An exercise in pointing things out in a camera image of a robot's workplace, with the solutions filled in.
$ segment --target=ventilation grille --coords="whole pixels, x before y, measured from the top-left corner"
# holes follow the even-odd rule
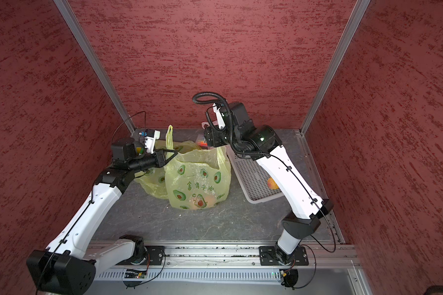
[[[110,268],[95,278],[96,281],[138,281],[139,279],[125,279],[125,268]],[[140,281],[155,277],[160,268],[149,269],[148,276]],[[195,269],[178,268],[164,269],[157,279],[161,281],[204,281],[204,282],[280,282],[281,275],[278,269]]]
[[[238,158],[230,147],[227,155],[248,202],[256,204],[284,195],[280,189],[272,190],[267,186],[270,176],[256,161]]]

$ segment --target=yellow plastic bag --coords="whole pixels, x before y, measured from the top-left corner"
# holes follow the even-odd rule
[[[166,134],[172,149],[172,126]],[[179,209],[211,208],[228,196],[231,165],[226,147],[192,150],[175,156],[165,167],[165,183],[171,206]]]
[[[171,144],[175,145],[173,148],[180,153],[186,153],[191,150],[200,150],[201,147],[196,145],[193,141],[184,141],[183,143],[172,143],[172,133],[171,133]],[[154,149],[165,149],[165,140],[156,140],[154,144]],[[164,168],[151,168],[147,172],[135,173],[135,181],[139,183],[147,194],[159,199],[167,199],[168,194],[166,191],[165,183],[166,172]]]

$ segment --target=black mounting plate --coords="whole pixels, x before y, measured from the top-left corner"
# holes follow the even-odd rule
[[[273,266],[284,266],[277,261],[276,251],[274,246],[260,246],[259,247],[259,259],[261,261],[261,265],[273,265]],[[295,265],[306,266],[308,265],[308,257],[307,251],[305,247],[297,247],[292,253],[292,258],[289,260],[289,264],[295,259]]]
[[[164,259],[164,246],[146,246],[146,249],[149,253],[149,265],[161,265],[162,260]],[[117,263],[117,265],[131,265],[134,268],[137,267],[137,265],[131,264],[130,260],[131,259],[123,260],[122,262]]]

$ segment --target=bag handle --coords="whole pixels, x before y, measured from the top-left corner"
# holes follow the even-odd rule
[[[226,146],[219,146],[215,148],[217,150],[217,162],[218,169],[221,169],[225,165]]]
[[[174,149],[174,142],[172,140],[172,125],[169,125],[169,127],[167,127],[167,132],[166,132],[166,148],[168,150],[173,150]],[[169,159],[172,154],[174,154],[173,152],[168,152],[166,154],[166,159]]]

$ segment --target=red textured wall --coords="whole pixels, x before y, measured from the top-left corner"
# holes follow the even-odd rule
[[[120,122],[51,0],[0,1],[0,294],[34,294],[25,260],[69,222]]]
[[[370,3],[307,140],[373,293],[443,285],[443,1]]]
[[[191,98],[215,91],[258,125],[299,128],[355,0],[69,2],[128,112],[148,110],[149,126],[200,127],[205,108]]]

